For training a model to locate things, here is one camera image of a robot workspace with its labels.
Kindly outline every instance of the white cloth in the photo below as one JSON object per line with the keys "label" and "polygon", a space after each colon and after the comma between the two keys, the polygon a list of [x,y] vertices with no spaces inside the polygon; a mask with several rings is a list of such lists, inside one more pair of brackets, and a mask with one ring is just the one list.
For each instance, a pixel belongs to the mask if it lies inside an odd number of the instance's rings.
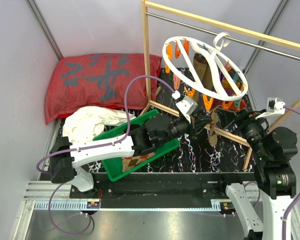
{"label": "white cloth", "polygon": [[85,106],[65,119],[62,136],[69,142],[89,142],[102,134],[105,125],[119,126],[127,122],[126,112],[99,106]]}

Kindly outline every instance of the metal rod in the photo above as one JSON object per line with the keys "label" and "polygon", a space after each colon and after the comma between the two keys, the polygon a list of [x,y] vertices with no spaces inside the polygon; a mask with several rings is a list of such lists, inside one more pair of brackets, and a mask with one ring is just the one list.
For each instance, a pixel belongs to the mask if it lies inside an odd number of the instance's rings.
{"label": "metal rod", "polygon": [[[218,33],[214,32],[214,31],[209,31],[209,30],[206,30],[206,29],[203,29],[203,28],[200,28],[200,27],[197,27],[197,26],[189,25],[189,24],[186,24],[186,23],[183,23],[183,22],[180,22],[180,21],[176,21],[176,20],[164,17],[164,16],[156,15],[156,14],[153,14],[153,13],[150,13],[150,12],[146,12],[145,14],[147,14],[148,16],[154,17],[156,19],[161,19],[161,20],[173,23],[173,24],[178,24],[180,26],[184,26],[184,27],[194,29],[194,30],[197,30],[197,31],[200,31],[200,32],[204,32],[206,34],[211,34],[211,35],[214,35],[214,36],[218,35]],[[257,44],[253,44],[253,43],[243,41],[243,40],[240,40],[240,39],[237,39],[237,38],[234,38],[234,37],[230,37],[230,36],[225,36],[224,38],[229,39],[229,40],[231,40],[233,42],[236,42],[236,43],[239,43],[239,44],[247,45],[247,46],[250,46],[250,47],[253,47],[253,48],[256,48],[256,49],[264,50],[264,51],[269,52],[269,53],[277,54],[277,55],[280,55],[280,56],[283,56],[283,57],[286,57],[286,58],[290,58],[290,59],[300,61],[300,57],[295,56],[295,55],[291,55],[291,54],[288,54],[288,53],[284,53],[282,51],[277,51],[277,50],[267,48],[267,47],[264,47],[264,46],[259,46]]]}
{"label": "metal rod", "polygon": [[42,13],[40,12],[37,4],[36,4],[36,1],[35,0],[26,0],[29,7],[30,7],[30,10],[32,11],[34,17],[36,18],[38,24],[40,25],[47,41],[49,42],[54,54],[56,55],[56,57],[58,58],[58,60],[61,60],[64,58],[64,56],[62,55],[58,45],[57,45],[57,42],[55,41],[52,33],[50,32],[49,28],[48,28],[48,25],[42,15]]}
{"label": "metal rod", "polygon": [[[274,11],[268,25],[266,26],[263,34],[267,34],[270,35],[272,30],[274,29],[279,17],[281,16],[281,14],[283,13],[283,11],[286,9],[286,6],[288,5],[288,2],[290,0],[281,0],[280,3],[278,4],[278,7],[276,8],[276,10]],[[258,45],[259,46],[264,46],[265,45],[265,41],[259,41]],[[250,59],[248,60],[246,67],[244,68],[244,72],[248,73],[248,71],[250,70],[251,66],[253,65],[253,63],[255,62],[257,56],[260,53],[260,49],[255,48]]]}

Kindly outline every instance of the red pillow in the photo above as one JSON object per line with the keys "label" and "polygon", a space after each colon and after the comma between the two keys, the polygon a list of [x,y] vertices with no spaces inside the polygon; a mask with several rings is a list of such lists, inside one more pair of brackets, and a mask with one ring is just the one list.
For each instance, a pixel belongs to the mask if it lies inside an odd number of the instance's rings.
{"label": "red pillow", "polygon": [[[161,57],[150,55],[150,74],[159,76]],[[69,116],[85,106],[124,108],[129,82],[145,74],[143,54],[89,54],[61,59],[53,71],[45,96],[45,123]],[[151,99],[156,100],[157,82],[151,80]],[[129,109],[140,110],[148,103],[146,80],[129,89]]]}

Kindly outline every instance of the wooden frame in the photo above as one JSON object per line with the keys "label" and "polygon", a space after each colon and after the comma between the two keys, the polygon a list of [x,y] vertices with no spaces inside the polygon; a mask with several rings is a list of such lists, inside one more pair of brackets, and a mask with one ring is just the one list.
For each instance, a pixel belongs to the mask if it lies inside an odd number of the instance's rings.
{"label": "wooden frame", "polygon": [[[184,17],[190,20],[194,20],[197,21],[199,23],[203,23],[203,24],[207,24],[210,26],[214,26],[226,31],[230,31],[230,32],[234,32],[237,34],[241,34],[244,36],[248,36],[254,39],[258,39],[260,41],[264,41],[267,43],[271,43],[271,44],[275,44],[278,46],[282,46],[282,47],[286,47],[289,49],[294,49],[300,52],[300,44],[296,43],[296,42],[292,42],[292,41],[288,41],[288,40],[284,40],[278,37],[274,37],[274,36],[270,36],[270,35],[266,35],[260,32],[256,32],[256,31],[252,31],[252,30],[248,30],[242,27],[238,27],[238,26],[234,26],[228,23],[224,23],[221,21],[216,21],[207,17],[203,17],[200,15],[196,15],[196,14],[192,14],[186,11],[182,11],[182,10],[178,10],[172,7],[168,7],[168,6],[164,6],[161,4],[157,4],[154,2],[150,2],[147,0],[141,0],[141,10],[142,10],[142,28],[143,28],[143,51],[144,51],[144,67],[145,67],[145,74],[149,75],[150,74],[150,53],[149,53],[149,23],[148,23],[148,8],[149,9],[155,9],[155,10],[159,10],[165,13],[169,13],[169,14],[173,14],[176,16],[180,16],[180,17]],[[171,109],[167,106],[164,106],[160,103],[157,103],[155,101],[151,100],[151,81],[149,78],[146,78],[146,93],[147,93],[147,99],[148,99],[148,104],[145,107],[145,109],[143,109],[143,111],[141,112],[141,114],[144,114],[149,107],[155,107],[158,109],[161,109],[169,114],[172,114],[174,116],[179,117],[179,112]],[[298,108],[300,106],[300,98],[292,105],[293,108]],[[282,115],[281,117],[279,117],[269,128],[269,130],[273,130],[274,128],[276,128],[282,121],[284,121],[289,115],[291,114],[291,111],[287,111],[284,115]],[[245,161],[244,161],[244,166],[242,170],[247,170],[248,165],[249,165],[249,161],[250,161],[250,157],[252,155],[252,148],[250,147],[250,145],[247,143],[247,141],[242,138],[239,137],[237,135],[231,134],[229,132],[223,131],[219,128],[214,128],[214,131],[216,134],[224,136],[228,139],[231,139],[237,143],[240,143],[244,146],[249,147]]]}

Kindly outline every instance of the green basket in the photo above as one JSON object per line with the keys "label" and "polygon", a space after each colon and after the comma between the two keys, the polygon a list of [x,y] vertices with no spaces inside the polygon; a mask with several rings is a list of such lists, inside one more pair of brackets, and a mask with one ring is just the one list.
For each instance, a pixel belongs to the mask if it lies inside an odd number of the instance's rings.
{"label": "green basket", "polygon": [[[158,113],[159,112],[156,109],[148,111],[145,114],[138,116],[135,119],[131,120],[131,124],[138,124],[141,126],[142,124],[145,123],[146,120],[151,119],[154,115],[156,115]],[[101,134],[99,136],[96,136],[93,139],[93,141],[109,139],[109,138],[114,138],[116,136],[119,136],[126,131],[127,126],[128,126],[127,123],[117,126],[114,129],[111,129],[109,131],[104,132],[103,134]],[[179,143],[178,139],[176,139],[176,138],[165,143],[164,145],[160,146],[156,150],[154,157],[149,158],[147,161],[142,162],[141,164],[135,166],[134,168],[132,168],[126,172],[122,172],[122,158],[121,157],[115,157],[115,158],[109,158],[109,159],[102,160],[102,164],[105,168],[106,173],[108,174],[109,179],[112,182],[115,182],[115,181],[125,177],[129,173],[132,173],[135,170],[147,165],[148,163],[151,163],[152,161],[156,160],[157,158],[160,158],[164,154],[169,153],[170,151],[176,149],[177,147],[179,147],[179,144],[180,143]]]}

